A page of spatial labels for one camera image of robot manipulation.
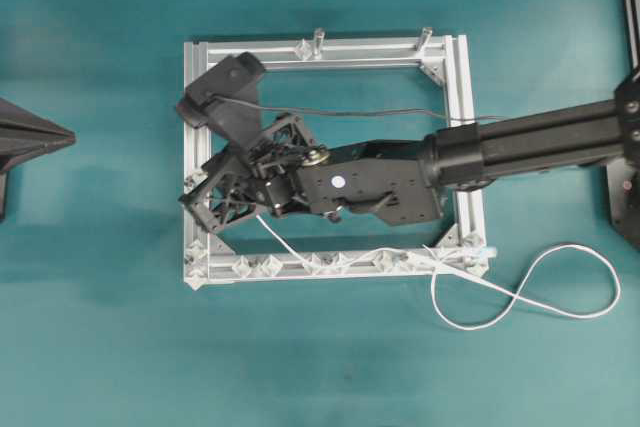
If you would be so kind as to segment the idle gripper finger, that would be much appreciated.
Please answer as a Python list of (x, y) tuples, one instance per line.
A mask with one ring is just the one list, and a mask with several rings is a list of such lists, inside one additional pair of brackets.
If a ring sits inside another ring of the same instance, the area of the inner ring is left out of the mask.
[(3, 98), (0, 99), (0, 104), (2, 128), (75, 138), (74, 132), (48, 119), (39, 117)]
[(1, 169), (11, 170), (19, 164), (56, 152), (74, 143), (74, 137), (60, 137), (51, 140), (1, 138)]

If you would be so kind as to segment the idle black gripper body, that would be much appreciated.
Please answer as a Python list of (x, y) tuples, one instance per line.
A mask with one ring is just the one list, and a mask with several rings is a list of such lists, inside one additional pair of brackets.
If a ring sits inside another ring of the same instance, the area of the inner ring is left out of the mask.
[(3, 222), (6, 217), (8, 184), (9, 184), (9, 172), (2, 171), (0, 173), (0, 221), (1, 222)]

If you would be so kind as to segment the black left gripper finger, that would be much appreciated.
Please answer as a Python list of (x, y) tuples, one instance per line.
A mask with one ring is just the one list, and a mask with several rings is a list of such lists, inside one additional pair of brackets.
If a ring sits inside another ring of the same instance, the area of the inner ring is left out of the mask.
[(302, 118), (293, 114), (283, 114), (252, 141), (252, 156), (297, 152), (314, 145), (314, 136)]

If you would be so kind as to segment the black active robot arm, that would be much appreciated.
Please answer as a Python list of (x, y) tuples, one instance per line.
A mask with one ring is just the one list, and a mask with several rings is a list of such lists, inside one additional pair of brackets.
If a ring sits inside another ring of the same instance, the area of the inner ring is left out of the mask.
[(263, 127), (249, 97), (260, 75), (212, 69), (192, 82), (180, 116), (219, 132), (225, 148), (180, 202), (204, 231), (223, 230), (268, 213), (371, 214), (391, 226), (441, 218), (447, 194), (474, 192), (495, 180), (622, 158), (639, 162), (639, 77), (629, 75), (612, 99), (491, 124), (439, 130), (421, 141), (374, 140), (329, 149), (299, 117)]

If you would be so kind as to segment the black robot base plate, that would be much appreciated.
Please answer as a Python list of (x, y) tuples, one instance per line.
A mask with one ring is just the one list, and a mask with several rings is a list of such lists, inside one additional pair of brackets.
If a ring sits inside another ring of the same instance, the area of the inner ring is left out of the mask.
[(612, 226), (639, 249), (639, 171), (616, 161), (606, 167), (606, 176)]

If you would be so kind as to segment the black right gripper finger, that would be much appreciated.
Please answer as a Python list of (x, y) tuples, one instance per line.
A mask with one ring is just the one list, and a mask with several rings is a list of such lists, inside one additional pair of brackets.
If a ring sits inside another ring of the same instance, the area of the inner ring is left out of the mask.
[(205, 178), (179, 198), (198, 227), (217, 235), (257, 214), (257, 202), (249, 192), (251, 171), (236, 155), (216, 154), (202, 171)]

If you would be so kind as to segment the black active gripper body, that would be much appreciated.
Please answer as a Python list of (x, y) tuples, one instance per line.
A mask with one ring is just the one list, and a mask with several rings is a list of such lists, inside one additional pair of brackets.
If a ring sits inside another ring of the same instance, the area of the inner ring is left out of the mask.
[(300, 184), (297, 172), (302, 168), (325, 164), (329, 159), (329, 149), (315, 141), (313, 147), (297, 152), (253, 157), (254, 139), (245, 144), (228, 141), (226, 150), (236, 155), (251, 171), (249, 192), (258, 205), (256, 215), (262, 212), (276, 218), (289, 214), (313, 215), (315, 212)]

